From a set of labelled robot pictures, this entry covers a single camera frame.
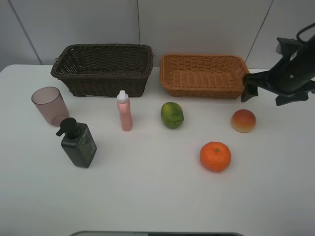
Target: bottle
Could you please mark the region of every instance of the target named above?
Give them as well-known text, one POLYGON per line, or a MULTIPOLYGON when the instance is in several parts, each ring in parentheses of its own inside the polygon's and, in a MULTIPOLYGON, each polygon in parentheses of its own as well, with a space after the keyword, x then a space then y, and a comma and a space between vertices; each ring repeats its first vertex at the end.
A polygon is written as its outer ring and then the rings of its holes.
POLYGON ((123 131, 130 131, 132 129, 130 100, 124 90, 121 90, 117 96, 117 107, 123 131))
POLYGON ((96 152, 96 145, 86 124, 66 118, 60 123, 57 136, 65 133, 61 147, 77 167, 88 168, 96 152))

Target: orange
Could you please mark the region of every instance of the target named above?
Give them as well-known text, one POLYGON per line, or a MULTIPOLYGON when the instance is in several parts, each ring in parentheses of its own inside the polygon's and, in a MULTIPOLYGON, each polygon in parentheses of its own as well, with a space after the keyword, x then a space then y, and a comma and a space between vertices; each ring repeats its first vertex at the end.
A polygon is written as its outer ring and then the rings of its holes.
POLYGON ((231 163, 231 152, 227 145, 209 142, 200 150, 200 162, 209 171, 221 172, 231 163))

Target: black pump bottle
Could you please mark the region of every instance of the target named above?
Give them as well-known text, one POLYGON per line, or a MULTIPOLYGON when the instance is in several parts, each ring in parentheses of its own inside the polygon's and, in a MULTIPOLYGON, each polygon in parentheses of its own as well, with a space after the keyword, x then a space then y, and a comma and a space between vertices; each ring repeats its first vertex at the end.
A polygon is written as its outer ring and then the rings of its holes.
POLYGON ((56 135, 65 133, 61 147, 77 167, 88 168, 96 152, 96 145, 88 126, 77 123, 74 118, 66 118, 60 124, 56 135))

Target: basket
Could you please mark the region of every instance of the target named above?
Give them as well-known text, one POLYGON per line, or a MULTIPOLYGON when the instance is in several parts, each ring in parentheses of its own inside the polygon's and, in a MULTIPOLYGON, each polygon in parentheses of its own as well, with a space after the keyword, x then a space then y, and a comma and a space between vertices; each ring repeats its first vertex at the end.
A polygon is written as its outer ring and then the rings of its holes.
POLYGON ((153 67, 152 49, 135 44, 75 44, 56 59, 51 75, 78 97, 140 97, 153 67))
POLYGON ((238 56, 167 54, 161 59, 160 83, 171 96, 236 99, 246 74, 238 56))

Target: pink plastic cup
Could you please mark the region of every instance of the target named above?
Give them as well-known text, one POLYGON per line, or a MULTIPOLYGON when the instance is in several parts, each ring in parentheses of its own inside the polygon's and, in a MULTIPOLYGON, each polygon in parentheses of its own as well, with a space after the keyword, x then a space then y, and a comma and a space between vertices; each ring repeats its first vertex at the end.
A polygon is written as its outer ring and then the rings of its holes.
POLYGON ((43 115, 47 123, 60 126, 61 121, 69 117, 69 111, 64 103, 59 89, 45 87, 37 90, 31 101, 43 115))

